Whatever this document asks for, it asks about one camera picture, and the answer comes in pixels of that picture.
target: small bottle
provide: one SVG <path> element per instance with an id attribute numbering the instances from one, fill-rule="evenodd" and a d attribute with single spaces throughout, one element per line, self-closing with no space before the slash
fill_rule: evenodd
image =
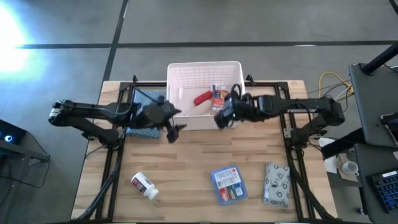
<path id="1" fill-rule="evenodd" d="M 155 199 L 159 191 L 155 189 L 155 185 L 142 172 L 132 177 L 131 184 L 135 186 L 141 194 L 148 196 L 149 200 Z"/>

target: blue fabric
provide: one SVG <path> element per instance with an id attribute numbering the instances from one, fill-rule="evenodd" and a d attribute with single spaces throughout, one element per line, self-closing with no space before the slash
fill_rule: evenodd
<path id="1" fill-rule="evenodd" d="M 151 98 L 157 100 L 159 96 L 166 97 L 166 90 L 141 90 Z M 144 96 L 142 93 L 136 91 L 134 95 L 134 102 L 141 103 L 143 106 L 149 105 L 152 102 L 151 99 Z M 145 129 L 131 129 L 127 128 L 127 135 L 135 136 L 141 139 L 158 139 L 160 138 L 160 131 L 156 128 L 145 128 Z"/>

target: wooden tabletop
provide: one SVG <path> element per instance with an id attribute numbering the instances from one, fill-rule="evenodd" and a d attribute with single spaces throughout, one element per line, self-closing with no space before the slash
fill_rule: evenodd
<path id="1" fill-rule="evenodd" d="M 306 98 L 304 82 L 287 81 L 292 98 Z M 120 82 L 104 82 L 100 105 L 116 102 Z M 275 94 L 271 87 L 247 87 L 252 95 Z M 297 126 L 308 122 L 306 114 L 295 115 Z M 96 120 L 103 128 L 107 121 Z M 160 139 L 127 137 L 114 211 L 114 222 L 294 222 L 297 221 L 293 194 L 289 207 L 281 209 L 262 202 L 266 162 L 287 166 L 280 119 L 263 123 L 245 122 L 235 129 L 181 131 L 169 144 Z M 100 146 L 89 143 L 88 152 Z M 72 218 L 81 215 L 98 193 L 106 150 L 91 154 L 84 163 Z M 310 188 L 326 210 L 336 217 L 336 208 L 323 165 L 322 155 L 308 147 L 304 155 Z M 236 165 L 248 189 L 248 198 L 220 206 L 211 183 L 211 172 Z M 143 172 L 159 190 L 154 201 L 143 197 L 131 184 L 131 177 Z M 107 194 L 104 214 L 108 209 Z M 304 196 L 300 190 L 305 212 Z"/>

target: white plastic basket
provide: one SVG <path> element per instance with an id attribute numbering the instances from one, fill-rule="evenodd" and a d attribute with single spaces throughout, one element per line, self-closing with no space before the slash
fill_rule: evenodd
<path id="1" fill-rule="evenodd" d="M 182 112 L 174 116 L 176 124 L 186 124 L 184 130 L 217 129 L 213 115 L 184 116 L 193 109 L 193 100 L 210 90 L 211 85 L 222 85 L 230 91 L 241 84 L 245 94 L 242 66 L 239 62 L 172 63 L 167 68 L 167 100 Z"/>

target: bottle cap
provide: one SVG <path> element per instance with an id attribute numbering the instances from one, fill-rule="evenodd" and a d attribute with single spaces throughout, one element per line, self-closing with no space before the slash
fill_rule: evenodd
<path id="1" fill-rule="evenodd" d="M 148 195 L 149 200 L 155 199 L 158 194 L 159 191 L 157 189 L 152 190 Z"/>

